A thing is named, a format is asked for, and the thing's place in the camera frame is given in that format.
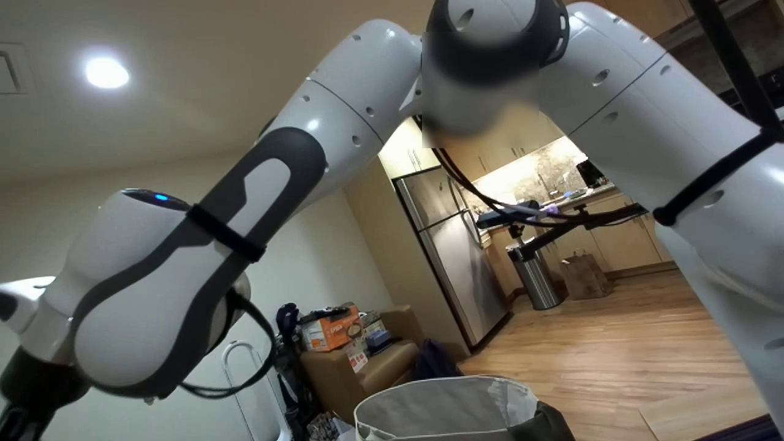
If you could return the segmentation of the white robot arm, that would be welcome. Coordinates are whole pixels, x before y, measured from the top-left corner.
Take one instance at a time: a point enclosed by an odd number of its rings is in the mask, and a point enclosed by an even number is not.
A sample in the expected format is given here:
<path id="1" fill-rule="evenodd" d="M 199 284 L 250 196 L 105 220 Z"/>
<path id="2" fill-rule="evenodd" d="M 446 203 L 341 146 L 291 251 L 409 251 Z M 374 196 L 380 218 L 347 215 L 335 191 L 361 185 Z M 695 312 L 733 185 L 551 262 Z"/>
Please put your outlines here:
<path id="1" fill-rule="evenodd" d="M 781 122 L 733 111 L 593 4 L 437 0 L 423 35 L 352 31 L 195 203 L 112 195 L 54 277 L 2 289 L 20 348 L 2 441 L 37 441 L 88 391 L 166 397 L 226 336 L 275 234 L 422 119 L 470 137 L 513 104 L 548 115 L 646 211 L 770 407 L 781 403 Z"/>

